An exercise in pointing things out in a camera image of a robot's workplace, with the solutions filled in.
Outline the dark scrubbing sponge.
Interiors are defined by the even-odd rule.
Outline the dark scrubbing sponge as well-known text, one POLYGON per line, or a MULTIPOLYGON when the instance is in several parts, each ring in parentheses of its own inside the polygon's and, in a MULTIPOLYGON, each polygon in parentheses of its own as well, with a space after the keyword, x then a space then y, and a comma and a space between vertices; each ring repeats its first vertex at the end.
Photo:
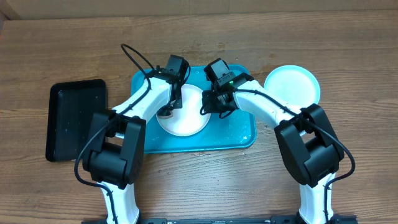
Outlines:
POLYGON ((157 117, 159 119, 169 119, 173 116, 172 110, 161 109, 157 112, 157 117))

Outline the white plate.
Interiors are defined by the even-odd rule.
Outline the white plate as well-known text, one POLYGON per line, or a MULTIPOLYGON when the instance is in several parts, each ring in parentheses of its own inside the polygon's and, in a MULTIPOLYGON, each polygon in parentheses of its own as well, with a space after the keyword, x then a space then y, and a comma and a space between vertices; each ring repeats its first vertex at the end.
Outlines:
POLYGON ((182 86, 182 108, 172 110, 166 117, 157 115, 161 127, 175 136, 191 136, 201 131, 209 122, 210 114, 201 115, 203 90, 195 85, 182 86))

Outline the light blue plate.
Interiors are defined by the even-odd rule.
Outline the light blue plate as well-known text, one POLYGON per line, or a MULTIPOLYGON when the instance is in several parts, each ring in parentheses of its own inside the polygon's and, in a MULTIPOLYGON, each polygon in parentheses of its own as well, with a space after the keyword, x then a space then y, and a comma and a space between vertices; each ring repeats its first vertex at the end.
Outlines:
POLYGON ((321 96, 320 84, 316 77, 298 65, 275 68, 268 74, 264 88, 281 100, 301 107, 318 104, 321 96))

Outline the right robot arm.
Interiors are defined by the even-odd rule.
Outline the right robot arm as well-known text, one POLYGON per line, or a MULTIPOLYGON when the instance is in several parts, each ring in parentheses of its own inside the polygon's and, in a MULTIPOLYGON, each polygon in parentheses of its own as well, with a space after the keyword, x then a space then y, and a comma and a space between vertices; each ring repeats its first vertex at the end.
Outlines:
POLYGON ((217 113, 223 119, 242 110, 272 127, 285 168, 300 185, 301 219, 330 223, 330 186, 344 155, 324 110, 317 104, 291 105, 247 73, 207 73, 206 79, 211 88, 203 92, 200 113, 217 113))

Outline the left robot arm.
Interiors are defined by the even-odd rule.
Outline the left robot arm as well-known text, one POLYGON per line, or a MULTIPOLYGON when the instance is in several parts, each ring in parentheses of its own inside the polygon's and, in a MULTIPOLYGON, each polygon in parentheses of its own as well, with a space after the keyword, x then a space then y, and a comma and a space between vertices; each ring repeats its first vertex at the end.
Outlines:
POLYGON ((93 115, 89 140, 76 159, 82 184, 101 189, 108 215, 104 223, 137 223, 134 183, 144 159, 147 122, 181 98, 185 75, 151 71, 141 88, 124 103, 93 115))

